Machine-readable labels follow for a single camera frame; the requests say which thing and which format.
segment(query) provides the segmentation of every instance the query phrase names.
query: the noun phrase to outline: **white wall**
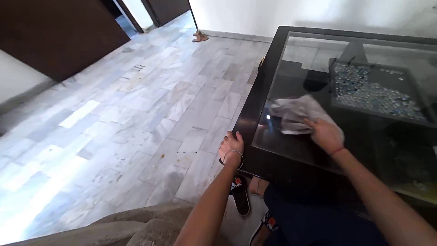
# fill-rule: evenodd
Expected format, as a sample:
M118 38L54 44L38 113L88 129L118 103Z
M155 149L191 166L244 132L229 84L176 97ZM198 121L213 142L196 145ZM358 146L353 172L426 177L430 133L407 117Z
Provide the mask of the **white wall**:
M123 2L141 28L147 29L153 25L153 21L141 0L123 0Z
M0 103L48 80L46 75L0 50Z
M189 0L201 30L273 37L280 25L437 38L437 0Z

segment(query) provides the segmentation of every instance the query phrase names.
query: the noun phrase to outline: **hand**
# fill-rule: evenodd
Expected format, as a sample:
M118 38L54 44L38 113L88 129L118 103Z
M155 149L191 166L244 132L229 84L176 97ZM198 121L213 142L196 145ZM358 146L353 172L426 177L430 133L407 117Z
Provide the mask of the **hand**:
M243 154L244 149L244 142L243 137L239 132L236 133L237 139L234 138L231 131L228 131L226 133L226 136L223 138L223 141L220 143L219 148L219 154L220 159L225 165L233 165L235 169L237 169L241 162L241 155L238 152L231 151L230 150L237 150L240 151L241 154Z
M312 128L311 138L328 154L343 147L343 141L337 127L317 118L315 122L305 118L305 123Z

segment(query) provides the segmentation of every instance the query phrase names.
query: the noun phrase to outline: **door frame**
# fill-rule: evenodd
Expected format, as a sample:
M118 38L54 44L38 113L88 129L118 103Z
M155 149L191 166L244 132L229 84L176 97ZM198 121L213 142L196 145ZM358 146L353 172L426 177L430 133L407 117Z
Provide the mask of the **door frame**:
M132 23L133 27L138 33L144 33L144 30L141 28L141 26L138 24L136 19L133 17L132 13L129 11L126 4L123 2L123 0L113 0L117 6L120 8L121 13L124 14L128 20Z
M191 12L191 15L193 16L194 25L196 25L196 30L197 30L198 29L197 28L197 22L196 22L196 19L194 18L193 10L191 9L190 1L189 0L186 0L186 1L188 2L188 6L190 7L190 12ZM153 8L151 7L149 0L141 0L141 2L144 5L144 8L146 8L147 12L149 13L150 18L153 21L153 24L156 27L162 26L161 22L159 21L158 17L156 16L155 11L153 11Z
M155 11L153 11L153 9L151 8L149 0L141 0L141 2L144 5L144 8L146 8L147 13L149 13L150 18L152 19L153 24L155 25L155 27L162 26L161 22L158 20L158 17L156 17Z

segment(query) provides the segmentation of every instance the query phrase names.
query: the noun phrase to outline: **tray of glass pebbles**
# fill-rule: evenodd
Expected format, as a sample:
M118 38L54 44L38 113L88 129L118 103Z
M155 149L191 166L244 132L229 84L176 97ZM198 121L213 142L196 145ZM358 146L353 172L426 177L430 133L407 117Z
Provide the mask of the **tray of glass pebbles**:
M408 69L329 60L333 106L435 127L437 119Z

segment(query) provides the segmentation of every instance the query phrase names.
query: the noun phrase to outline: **cloth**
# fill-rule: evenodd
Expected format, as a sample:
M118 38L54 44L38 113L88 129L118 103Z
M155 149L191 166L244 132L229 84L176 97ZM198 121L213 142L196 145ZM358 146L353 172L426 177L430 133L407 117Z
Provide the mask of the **cloth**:
M270 115L282 118L281 132L283 134L297 135L311 133L312 129L305 124L304 118L312 121L321 118L335 125L341 132L342 139L344 140L343 131L311 95L304 95L300 98L276 99L270 105L269 113Z
M326 206L323 201L316 205L317 200L322 200L318 196L284 190L270 184L264 192L264 202L279 227L264 242L265 246L388 245L370 220Z

